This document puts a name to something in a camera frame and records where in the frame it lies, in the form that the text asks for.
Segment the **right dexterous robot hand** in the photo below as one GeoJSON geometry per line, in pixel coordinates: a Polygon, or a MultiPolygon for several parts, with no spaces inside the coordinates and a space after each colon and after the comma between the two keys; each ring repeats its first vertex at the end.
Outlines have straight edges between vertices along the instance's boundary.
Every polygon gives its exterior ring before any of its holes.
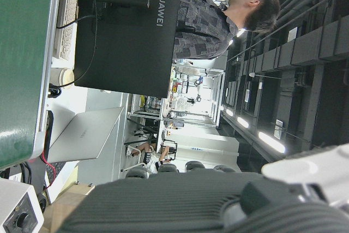
{"type": "Polygon", "coordinates": [[[348,232],[348,144],[97,186],[59,232],[348,232]]]}

